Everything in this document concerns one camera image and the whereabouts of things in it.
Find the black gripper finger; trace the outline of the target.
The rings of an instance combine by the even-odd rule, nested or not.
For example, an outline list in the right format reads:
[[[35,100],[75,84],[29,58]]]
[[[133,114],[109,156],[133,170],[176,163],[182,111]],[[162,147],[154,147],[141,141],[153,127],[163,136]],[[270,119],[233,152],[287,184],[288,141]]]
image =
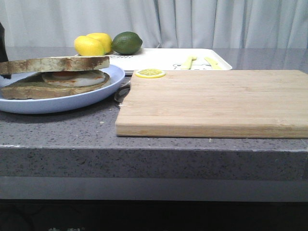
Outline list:
[[[7,62],[8,56],[5,48],[5,29],[2,24],[0,24],[0,62]]]

